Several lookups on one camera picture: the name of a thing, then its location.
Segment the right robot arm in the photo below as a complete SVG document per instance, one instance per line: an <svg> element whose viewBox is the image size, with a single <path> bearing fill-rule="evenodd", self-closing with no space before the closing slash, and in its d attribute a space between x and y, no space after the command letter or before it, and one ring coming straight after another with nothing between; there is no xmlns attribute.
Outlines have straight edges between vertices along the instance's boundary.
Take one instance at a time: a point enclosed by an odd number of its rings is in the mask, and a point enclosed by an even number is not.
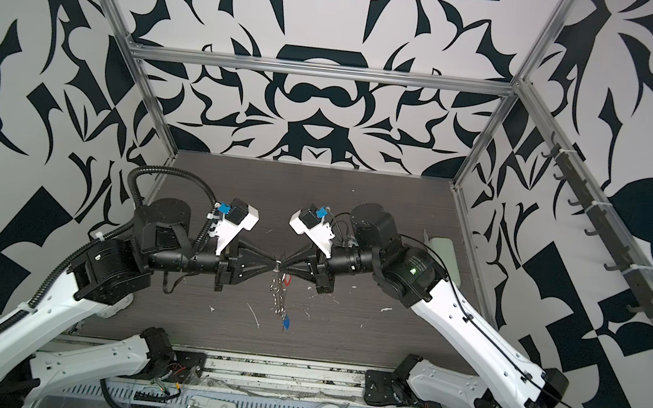
<svg viewBox="0 0 653 408"><path fill-rule="evenodd" d="M462 375L408 356L396 377L417 400L447 408L556 408L568 379L543 369L508 343L468 303L445 264L420 242L399 233L395 219L376 203L349 214L353 239L335 244L335 217L310 204L289 224L310 244L282 261L280 271L330 294L341 275L369 274L381 290L439 332L475 373Z"/></svg>

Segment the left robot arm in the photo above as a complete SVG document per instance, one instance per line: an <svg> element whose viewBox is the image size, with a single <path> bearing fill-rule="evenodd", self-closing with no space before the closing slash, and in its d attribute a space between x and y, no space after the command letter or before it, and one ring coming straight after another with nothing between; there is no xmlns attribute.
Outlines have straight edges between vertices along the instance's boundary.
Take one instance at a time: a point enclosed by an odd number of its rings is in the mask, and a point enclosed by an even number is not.
<svg viewBox="0 0 653 408"><path fill-rule="evenodd" d="M240 236L255 227L259 217L255 208L242 200L212 201L204 226L191 234L187 203L143 200L140 177L161 173L162 167L155 165L130 171L132 219L69 255L28 301L0 319L0 408L19 408L88 380L103 383L120 376L155 380L168 375L176 353L161 328L74 352L44 351L71 326L128 307L135 293L149 288L156 273L210 275L221 290L276 268L274 256Z"/></svg>

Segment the mint green glasses case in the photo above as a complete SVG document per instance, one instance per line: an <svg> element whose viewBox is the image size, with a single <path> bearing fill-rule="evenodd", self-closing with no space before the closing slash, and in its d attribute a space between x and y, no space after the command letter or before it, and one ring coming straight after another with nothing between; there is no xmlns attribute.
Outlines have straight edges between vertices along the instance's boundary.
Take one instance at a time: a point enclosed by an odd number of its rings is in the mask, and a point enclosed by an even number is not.
<svg viewBox="0 0 653 408"><path fill-rule="evenodd" d="M446 265L450 278L454 281L454 285L459 287L461 284L461 273L459 271L459 263L453 241L450 238L433 237L428 240L428 245L438 253Z"/></svg>

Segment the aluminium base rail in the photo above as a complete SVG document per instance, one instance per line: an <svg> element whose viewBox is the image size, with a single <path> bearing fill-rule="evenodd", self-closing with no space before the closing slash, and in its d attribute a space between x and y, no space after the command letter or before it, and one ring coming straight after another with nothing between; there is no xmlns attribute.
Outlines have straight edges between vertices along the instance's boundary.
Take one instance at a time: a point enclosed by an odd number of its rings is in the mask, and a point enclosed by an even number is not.
<svg viewBox="0 0 653 408"><path fill-rule="evenodd" d="M281 396L319 396L362 400L367 367L216 350L201 351L206 358L198 377L246 392Z"/></svg>

